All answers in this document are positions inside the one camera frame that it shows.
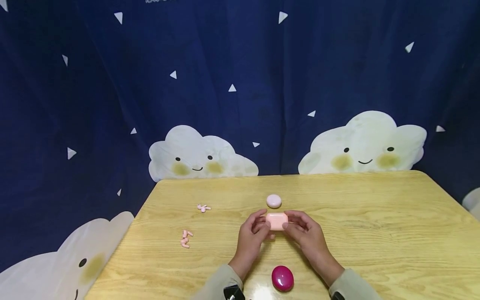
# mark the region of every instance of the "cloud mouth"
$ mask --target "cloud mouth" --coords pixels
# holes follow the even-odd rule
[[[369,160],[368,162],[364,163],[363,161],[359,161],[359,163],[361,163],[362,165],[368,165],[369,163],[372,162],[373,159]]]

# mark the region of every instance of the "right hand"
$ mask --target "right hand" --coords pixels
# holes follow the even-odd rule
[[[289,223],[284,223],[283,229],[297,242],[318,275],[331,286],[345,269],[328,250],[322,227],[304,212],[287,210],[285,214]]]

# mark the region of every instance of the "magenta oval case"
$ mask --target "magenta oval case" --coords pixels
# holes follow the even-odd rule
[[[282,224],[288,223],[288,216],[284,213],[271,213],[265,217],[272,225],[270,230],[283,230]]]
[[[272,283],[279,291],[288,292],[294,283],[292,271],[284,265],[275,267],[272,271]]]

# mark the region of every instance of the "left hand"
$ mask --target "left hand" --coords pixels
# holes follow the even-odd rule
[[[266,212],[266,209],[261,209],[251,214],[240,226],[237,251],[228,265],[242,281],[245,280],[253,262],[260,254],[262,242],[266,238],[272,240],[275,238],[274,234],[270,234],[270,222],[266,222],[265,217],[262,216]]]

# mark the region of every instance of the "hand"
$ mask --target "hand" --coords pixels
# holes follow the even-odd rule
[[[272,240],[275,238],[274,234],[269,234],[270,222],[266,222],[265,217],[262,216],[266,212],[266,209],[261,209],[251,214],[245,223],[240,226],[237,251],[228,265],[232,267],[242,281],[245,280],[253,262],[260,253],[262,242],[266,238]]]
[[[322,227],[304,212],[287,210],[285,214],[289,223],[284,223],[283,229],[300,245],[313,269],[330,287],[345,269],[328,250]]]

